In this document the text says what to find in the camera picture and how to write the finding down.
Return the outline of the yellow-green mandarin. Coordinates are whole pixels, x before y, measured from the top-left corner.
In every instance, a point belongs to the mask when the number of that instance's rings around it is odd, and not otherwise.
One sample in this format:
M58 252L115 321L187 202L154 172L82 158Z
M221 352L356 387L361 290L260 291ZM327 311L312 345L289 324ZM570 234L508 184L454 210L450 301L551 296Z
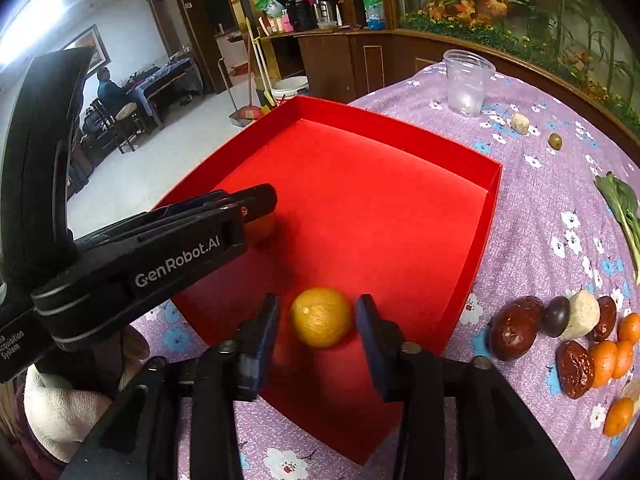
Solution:
M330 348L352 328L352 307L333 288L304 290L293 300L290 315L297 337L312 348Z

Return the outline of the large dark red jujube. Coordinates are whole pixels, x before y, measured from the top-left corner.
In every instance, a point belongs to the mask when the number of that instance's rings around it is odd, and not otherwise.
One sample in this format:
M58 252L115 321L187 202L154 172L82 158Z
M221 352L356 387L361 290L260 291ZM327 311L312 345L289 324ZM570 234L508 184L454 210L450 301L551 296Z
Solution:
M489 350L500 361L519 359L532 348L540 330L544 304L535 296L509 301L491 320Z

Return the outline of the dark plum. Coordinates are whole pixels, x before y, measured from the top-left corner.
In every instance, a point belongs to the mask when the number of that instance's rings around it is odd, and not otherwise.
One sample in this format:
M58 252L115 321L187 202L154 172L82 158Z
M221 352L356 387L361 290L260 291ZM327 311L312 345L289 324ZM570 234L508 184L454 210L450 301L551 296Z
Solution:
M549 337L558 338L570 322L570 300L565 296L552 298L544 308L542 331Z

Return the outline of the dried red jujube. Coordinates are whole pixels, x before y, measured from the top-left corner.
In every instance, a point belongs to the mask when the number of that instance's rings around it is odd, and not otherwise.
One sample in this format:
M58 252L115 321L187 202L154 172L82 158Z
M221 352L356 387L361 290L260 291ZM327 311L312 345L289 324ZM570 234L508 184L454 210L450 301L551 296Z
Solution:
M571 399L579 399L594 382L594 364L589 352L577 341L564 342L555 355L562 393Z

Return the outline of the white sugarcane chunk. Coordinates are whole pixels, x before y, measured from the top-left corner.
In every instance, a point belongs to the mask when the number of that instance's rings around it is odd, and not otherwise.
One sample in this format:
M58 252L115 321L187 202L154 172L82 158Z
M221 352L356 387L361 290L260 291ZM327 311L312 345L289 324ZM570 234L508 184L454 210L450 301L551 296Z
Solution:
M600 321L598 300L589 290L580 290L570 297L570 316L560 341L571 341L585 337Z

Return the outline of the orange mandarin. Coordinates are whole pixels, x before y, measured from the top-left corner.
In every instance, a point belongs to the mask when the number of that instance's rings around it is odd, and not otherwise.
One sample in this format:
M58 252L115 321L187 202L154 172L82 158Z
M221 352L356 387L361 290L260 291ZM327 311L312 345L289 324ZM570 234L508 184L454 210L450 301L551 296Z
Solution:
M609 340L595 344L590 349L590 358L594 371L592 388L601 388L613 377L617 362L616 344Z
M634 364L634 345L629 340L619 340L615 345L617 353L612 377L620 379Z
M617 324L617 339L636 344L640 340L640 315L631 312Z
M634 400L626 396L616 399L606 414L603 434L609 438L617 437L627 428L632 416L634 416Z

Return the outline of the wrinkled red jujube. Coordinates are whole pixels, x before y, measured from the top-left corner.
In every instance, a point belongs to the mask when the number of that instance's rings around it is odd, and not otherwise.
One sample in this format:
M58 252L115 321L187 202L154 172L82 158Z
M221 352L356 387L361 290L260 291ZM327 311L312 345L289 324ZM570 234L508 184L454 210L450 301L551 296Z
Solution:
M590 333L590 339L596 344L608 339L608 336L614 330L617 318L616 304L610 296L599 297L598 305L600 308L600 320Z

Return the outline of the red broom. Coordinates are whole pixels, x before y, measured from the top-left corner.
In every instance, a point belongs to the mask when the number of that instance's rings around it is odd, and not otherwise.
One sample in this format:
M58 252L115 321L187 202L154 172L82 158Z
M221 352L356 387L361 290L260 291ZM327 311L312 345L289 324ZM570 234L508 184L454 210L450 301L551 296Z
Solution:
M264 116L259 102L254 100L254 77L250 58L247 58L247 75L244 87L239 90L227 87L227 92L233 108L233 112L229 115L232 125L244 128Z

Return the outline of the red cardboard box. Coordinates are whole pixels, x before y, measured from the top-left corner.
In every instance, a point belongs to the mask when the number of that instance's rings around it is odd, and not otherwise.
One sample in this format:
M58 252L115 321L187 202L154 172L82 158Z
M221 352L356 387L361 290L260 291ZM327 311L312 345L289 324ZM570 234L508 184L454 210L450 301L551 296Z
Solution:
M268 183L277 207L248 251L179 292L206 344L267 294L283 307L311 287L370 295L383 318L433 353L457 325L486 247L501 167L400 120L298 96L209 155L164 197Z

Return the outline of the wooden chair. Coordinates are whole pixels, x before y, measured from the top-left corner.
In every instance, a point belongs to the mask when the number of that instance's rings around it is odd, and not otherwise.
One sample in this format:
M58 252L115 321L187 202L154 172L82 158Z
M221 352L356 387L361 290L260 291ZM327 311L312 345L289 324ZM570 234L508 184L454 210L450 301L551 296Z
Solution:
M116 115L111 114L99 99L95 99L91 107L98 113L106 131L113 133L119 151L124 154L124 146L126 146L130 152L134 152L136 150L134 142L138 136L146 133L137 104L127 103Z

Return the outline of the seated person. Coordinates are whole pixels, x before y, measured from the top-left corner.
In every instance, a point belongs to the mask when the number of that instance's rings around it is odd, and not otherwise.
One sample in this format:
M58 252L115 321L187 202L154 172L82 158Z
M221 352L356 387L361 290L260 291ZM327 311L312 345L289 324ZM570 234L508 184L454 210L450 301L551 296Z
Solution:
M111 73L106 67L101 67L96 72L96 76L99 81L98 99L108 114L116 116L122 108L131 102L131 99L123 88L111 80Z

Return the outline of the wooden cabinet counter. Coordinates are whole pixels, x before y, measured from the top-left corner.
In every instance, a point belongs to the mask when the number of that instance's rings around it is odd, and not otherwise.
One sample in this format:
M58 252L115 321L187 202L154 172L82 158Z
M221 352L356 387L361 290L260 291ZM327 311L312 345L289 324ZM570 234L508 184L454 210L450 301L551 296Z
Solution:
M343 29L262 37L282 78L304 75L309 93L349 103L442 60L450 42L412 30Z

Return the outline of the black thermos jug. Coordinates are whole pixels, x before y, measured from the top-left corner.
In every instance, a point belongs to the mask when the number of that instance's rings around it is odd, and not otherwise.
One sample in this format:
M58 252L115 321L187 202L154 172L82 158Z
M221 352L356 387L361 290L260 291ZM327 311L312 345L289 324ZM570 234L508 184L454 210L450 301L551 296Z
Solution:
M331 29L343 25L338 0L314 0L314 14L318 27Z

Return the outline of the green water bottle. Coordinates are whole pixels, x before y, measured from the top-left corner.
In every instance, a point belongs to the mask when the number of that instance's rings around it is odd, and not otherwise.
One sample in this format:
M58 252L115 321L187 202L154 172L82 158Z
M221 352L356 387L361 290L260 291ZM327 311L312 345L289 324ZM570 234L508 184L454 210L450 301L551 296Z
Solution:
M384 29L385 15L383 0L362 0L362 2L367 28L372 30Z

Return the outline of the framed wall picture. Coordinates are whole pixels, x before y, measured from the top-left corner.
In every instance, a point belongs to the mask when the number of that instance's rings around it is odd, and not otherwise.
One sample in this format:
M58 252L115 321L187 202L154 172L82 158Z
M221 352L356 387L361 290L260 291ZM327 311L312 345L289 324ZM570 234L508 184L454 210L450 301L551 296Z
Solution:
M104 41L100 35L98 26L91 25L64 47L64 50L90 48L92 50L92 58L87 70L87 76L94 75L100 68L111 63Z

